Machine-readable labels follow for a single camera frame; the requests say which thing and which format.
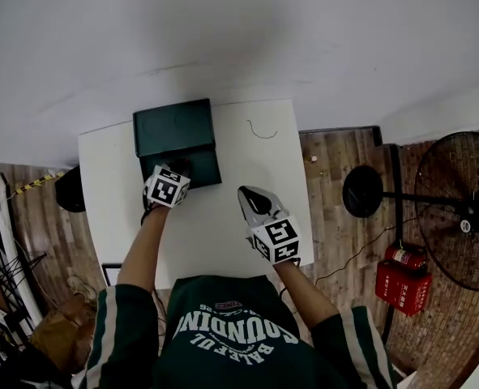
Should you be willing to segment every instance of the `wrist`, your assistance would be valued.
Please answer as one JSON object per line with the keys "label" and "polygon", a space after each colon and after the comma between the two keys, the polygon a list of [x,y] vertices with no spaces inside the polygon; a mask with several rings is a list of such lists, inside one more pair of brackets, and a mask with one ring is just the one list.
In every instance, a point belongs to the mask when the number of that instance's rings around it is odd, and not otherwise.
{"label": "wrist", "polygon": [[273,266],[273,269],[275,269],[275,271],[277,273],[279,273],[279,272],[282,272],[282,271],[292,270],[296,267],[297,266],[293,263],[293,261],[283,261],[281,263],[276,263]]}
{"label": "wrist", "polygon": [[155,203],[152,209],[149,211],[148,215],[143,218],[144,220],[150,220],[156,216],[164,216],[167,217],[169,211],[171,210],[170,207],[164,206],[162,204]]}

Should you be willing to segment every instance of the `white stripe on sleeve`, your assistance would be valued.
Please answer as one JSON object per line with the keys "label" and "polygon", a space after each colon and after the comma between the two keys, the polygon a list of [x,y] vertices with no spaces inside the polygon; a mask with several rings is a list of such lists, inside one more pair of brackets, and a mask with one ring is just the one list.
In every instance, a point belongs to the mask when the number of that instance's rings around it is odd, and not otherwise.
{"label": "white stripe on sleeve", "polygon": [[115,330],[117,326],[117,300],[115,298],[115,287],[107,288],[106,292],[106,318],[104,322],[104,335],[101,340],[101,358],[98,363],[86,373],[87,389],[95,389],[96,387],[99,387],[102,366],[108,361],[109,356],[111,356],[111,353],[113,352],[113,347],[115,346]]}
{"label": "white stripe on sleeve", "polygon": [[367,318],[369,319],[370,334],[372,335],[374,349],[376,350],[376,357],[378,358],[379,373],[382,374],[385,382],[387,382],[387,385],[392,387],[391,374],[388,370],[387,352],[385,352],[382,338],[379,336],[378,330],[376,330],[376,326],[374,325],[372,314],[369,309],[367,309]]}
{"label": "white stripe on sleeve", "polygon": [[356,328],[354,326],[354,317],[351,310],[340,312],[342,323],[344,324],[345,340],[347,341],[347,347],[349,349],[349,355],[353,361],[354,367],[360,375],[361,381],[367,385],[370,389],[376,389],[376,382],[373,375],[369,370],[367,361],[363,356],[360,343],[356,334]]}

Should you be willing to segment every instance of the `dark green box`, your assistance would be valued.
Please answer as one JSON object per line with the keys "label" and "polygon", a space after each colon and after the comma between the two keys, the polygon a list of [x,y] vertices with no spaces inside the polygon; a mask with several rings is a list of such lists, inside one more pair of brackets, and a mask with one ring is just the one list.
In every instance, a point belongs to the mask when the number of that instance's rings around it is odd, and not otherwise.
{"label": "dark green box", "polygon": [[191,189],[221,183],[209,99],[139,111],[133,127],[144,181],[155,165],[187,159]]}

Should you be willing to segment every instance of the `white table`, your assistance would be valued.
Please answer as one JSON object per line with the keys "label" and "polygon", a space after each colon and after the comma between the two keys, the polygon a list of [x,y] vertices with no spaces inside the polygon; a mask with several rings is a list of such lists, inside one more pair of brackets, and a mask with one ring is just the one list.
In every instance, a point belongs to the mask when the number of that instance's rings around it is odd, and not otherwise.
{"label": "white table", "polygon": [[[291,100],[212,107],[222,183],[189,190],[174,208],[160,244],[158,289],[178,278],[213,274],[250,277],[272,266],[246,241],[237,201],[241,185],[274,192],[295,215],[302,234],[302,265],[314,262],[310,208]],[[251,120],[257,137],[250,128]],[[133,123],[79,137],[84,201],[99,263],[121,263],[140,227],[143,178]]]}

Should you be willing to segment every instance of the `red box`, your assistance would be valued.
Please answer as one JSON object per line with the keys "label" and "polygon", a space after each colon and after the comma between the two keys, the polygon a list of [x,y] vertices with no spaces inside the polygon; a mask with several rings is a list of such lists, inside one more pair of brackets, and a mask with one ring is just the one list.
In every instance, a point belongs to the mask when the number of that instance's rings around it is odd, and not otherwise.
{"label": "red box", "polygon": [[376,295],[408,317],[423,310],[432,274],[420,274],[392,261],[378,264]]}

